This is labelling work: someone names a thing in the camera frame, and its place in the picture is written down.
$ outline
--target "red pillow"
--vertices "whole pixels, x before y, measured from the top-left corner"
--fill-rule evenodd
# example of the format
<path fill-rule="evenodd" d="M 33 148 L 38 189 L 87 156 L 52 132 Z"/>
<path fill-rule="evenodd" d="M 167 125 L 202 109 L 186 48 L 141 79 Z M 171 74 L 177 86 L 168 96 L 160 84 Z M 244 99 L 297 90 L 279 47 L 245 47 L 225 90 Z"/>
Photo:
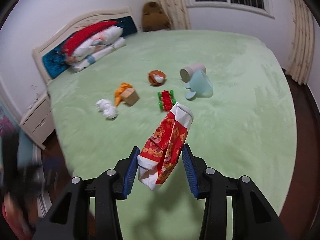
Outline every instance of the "red pillow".
<path fill-rule="evenodd" d="M 74 33 L 62 46 L 62 52 L 66 53 L 67 56 L 71 56 L 73 51 L 79 47 L 79 45 L 90 38 L 92 35 L 109 28 L 112 25 L 116 25 L 118 22 L 116 21 L 103 21 L 98 22 Z"/>

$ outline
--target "blue tufted headboard panel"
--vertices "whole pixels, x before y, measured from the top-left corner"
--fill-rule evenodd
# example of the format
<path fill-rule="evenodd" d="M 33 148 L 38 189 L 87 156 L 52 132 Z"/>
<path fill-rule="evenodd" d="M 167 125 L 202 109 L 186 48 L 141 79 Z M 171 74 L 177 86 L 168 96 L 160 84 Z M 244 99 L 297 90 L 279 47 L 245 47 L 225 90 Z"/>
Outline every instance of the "blue tufted headboard panel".
<path fill-rule="evenodd" d="M 137 32 L 136 25 L 130 16 L 110 20 L 118 22 L 116 26 L 123 28 L 123 33 L 121 35 L 123 38 Z M 44 67 L 52 79 L 55 79 L 69 67 L 69 65 L 65 63 L 65 55 L 61 53 L 61 47 L 65 41 L 42 57 Z"/>

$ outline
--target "crumpled red paper package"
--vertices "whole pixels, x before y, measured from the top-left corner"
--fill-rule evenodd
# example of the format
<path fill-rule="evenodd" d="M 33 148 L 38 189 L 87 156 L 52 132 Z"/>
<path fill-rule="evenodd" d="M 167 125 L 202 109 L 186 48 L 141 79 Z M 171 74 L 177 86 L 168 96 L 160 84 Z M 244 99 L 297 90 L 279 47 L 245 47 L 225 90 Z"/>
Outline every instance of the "crumpled red paper package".
<path fill-rule="evenodd" d="M 139 181 L 157 190 L 176 166 L 193 121 L 189 108 L 176 103 L 138 156 Z"/>

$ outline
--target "nightstand drawer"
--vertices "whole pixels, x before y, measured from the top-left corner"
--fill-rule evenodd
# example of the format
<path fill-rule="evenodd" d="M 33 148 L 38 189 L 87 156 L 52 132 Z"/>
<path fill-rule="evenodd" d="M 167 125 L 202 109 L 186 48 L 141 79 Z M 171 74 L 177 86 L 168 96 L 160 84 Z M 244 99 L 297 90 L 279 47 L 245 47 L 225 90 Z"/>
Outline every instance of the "nightstand drawer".
<path fill-rule="evenodd" d="M 39 140 L 40 143 L 43 143 L 44 140 L 52 133 L 54 130 L 53 116 L 50 112 L 40 124 L 36 127 L 32 135 Z"/>
<path fill-rule="evenodd" d="M 30 117 L 24 123 L 26 129 L 31 133 L 37 128 L 42 120 L 51 112 L 50 104 L 47 100 L 44 100 L 36 110 L 30 115 Z"/>

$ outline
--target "blue cup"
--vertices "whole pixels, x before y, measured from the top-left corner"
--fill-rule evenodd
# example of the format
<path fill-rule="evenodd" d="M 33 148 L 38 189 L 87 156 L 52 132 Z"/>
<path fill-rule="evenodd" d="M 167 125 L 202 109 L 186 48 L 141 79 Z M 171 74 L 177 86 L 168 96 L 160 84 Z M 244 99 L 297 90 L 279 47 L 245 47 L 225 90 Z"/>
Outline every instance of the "blue cup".
<path fill-rule="evenodd" d="M 191 80 L 186 84 L 185 88 L 190 89 L 190 91 L 186 94 L 186 99 L 191 99 L 196 94 L 202 95 L 210 90 L 213 90 L 210 79 L 201 69 L 197 70 L 192 75 Z"/>

